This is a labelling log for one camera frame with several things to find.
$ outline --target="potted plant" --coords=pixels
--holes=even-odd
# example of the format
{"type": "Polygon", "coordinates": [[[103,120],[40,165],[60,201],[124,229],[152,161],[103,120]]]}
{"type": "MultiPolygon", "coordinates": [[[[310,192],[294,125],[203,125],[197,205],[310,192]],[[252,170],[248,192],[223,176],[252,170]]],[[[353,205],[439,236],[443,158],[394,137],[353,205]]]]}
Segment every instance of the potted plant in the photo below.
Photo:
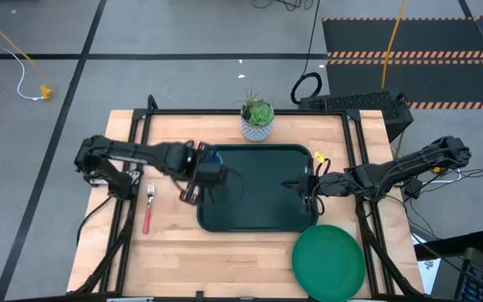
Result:
{"type": "Polygon", "coordinates": [[[241,107],[241,133],[253,142],[261,142],[272,133],[273,108],[258,93],[245,90],[245,104],[241,107]]]}

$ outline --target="green frisbee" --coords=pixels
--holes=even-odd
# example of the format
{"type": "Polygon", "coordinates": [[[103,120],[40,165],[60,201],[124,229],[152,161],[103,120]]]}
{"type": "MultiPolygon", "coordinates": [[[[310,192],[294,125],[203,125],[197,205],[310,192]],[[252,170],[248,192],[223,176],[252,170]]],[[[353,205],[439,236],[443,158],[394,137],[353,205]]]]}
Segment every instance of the green frisbee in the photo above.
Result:
{"type": "Polygon", "coordinates": [[[312,226],[293,246],[293,274],[301,288],[318,301],[353,297],[362,286],[365,269],[356,240],[336,226],[312,226]]]}

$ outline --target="fork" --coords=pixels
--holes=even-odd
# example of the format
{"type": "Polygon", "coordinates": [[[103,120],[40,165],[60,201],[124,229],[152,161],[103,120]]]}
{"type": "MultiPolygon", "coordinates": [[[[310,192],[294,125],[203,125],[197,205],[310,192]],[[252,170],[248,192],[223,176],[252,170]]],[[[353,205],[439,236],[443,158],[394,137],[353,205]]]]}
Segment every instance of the fork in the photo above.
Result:
{"type": "Polygon", "coordinates": [[[145,235],[148,234],[148,229],[150,228],[150,218],[152,217],[152,202],[154,200],[154,183],[148,185],[147,196],[148,196],[147,213],[144,216],[144,224],[143,224],[143,234],[145,235]]]}

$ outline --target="green tray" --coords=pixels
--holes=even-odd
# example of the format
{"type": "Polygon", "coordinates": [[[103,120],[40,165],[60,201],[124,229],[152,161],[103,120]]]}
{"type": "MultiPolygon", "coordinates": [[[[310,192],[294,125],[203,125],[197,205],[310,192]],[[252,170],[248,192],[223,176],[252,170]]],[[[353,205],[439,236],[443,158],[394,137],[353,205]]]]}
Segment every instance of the green tray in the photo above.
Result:
{"type": "Polygon", "coordinates": [[[215,145],[229,173],[226,185],[203,190],[197,220],[209,232],[302,232],[318,221],[314,204],[281,186],[312,173],[312,157],[301,145],[215,145]]]}

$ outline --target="wooden table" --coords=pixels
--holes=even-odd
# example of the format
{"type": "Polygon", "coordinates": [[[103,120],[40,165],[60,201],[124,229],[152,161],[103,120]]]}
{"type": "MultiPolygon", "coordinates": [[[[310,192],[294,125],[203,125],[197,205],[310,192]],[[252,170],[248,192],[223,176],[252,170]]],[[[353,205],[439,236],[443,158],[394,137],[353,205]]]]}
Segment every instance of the wooden table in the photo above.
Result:
{"type": "MultiPolygon", "coordinates": [[[[106,136],[127,141],[132,111],[112,111],[106,136]]],[[[385,125],[380,112],[361,112],[366,148],[371,163],[392,159],[385,125]]],[[[351,132],[356,149],[355,126],[351,132]]],[[[169,141],[207,143],[249,143],[240,132],[235,115],[155,115],[148,144],[169,141]]],[[[344,132],[340,117],[276,116],[273,133],[266,143],[298,143],[312,154],[318,151],[332,160],[331,170],[348,166],[344,132]]],[[[399,190],[390,195],[401,199],[399,190]]],[[[290,267],[290,253],[298,233],[211,233],[199,227],[195,207],[178,200],[179,192],[167,177],[146,167],[138,197],[132,246],[127,263],[123,294],[127,296],[189,296],[204,290],[208,297],[306,297],[290,267]],[[146,187],[154,182],[151,231],[143,235],[146,187]]],[[[106,198],[106,188],[92,189],[87,212],[106,198]]],[[[324,198],[325,214],[320,224],[338,226],[361,245],[361,233],[354,212],[354,197],[324,198]]],[[[75,255],[68,290],[78,288],[96,267],[106,251],[114,202],[95,214],[85,225],[75,255]]],[[[423,291],[417,259],[403,206],[395,200],[379,204],[387,250],[409,282],[423,291]]],[[[381,263],[375,253],[379,291],[384,293],[381,263]]],[[[118,260],[113,263],[110,289],[114,289],[118,260]]],[[[370,297],[367,279],[356,295],[370,297]]]]}

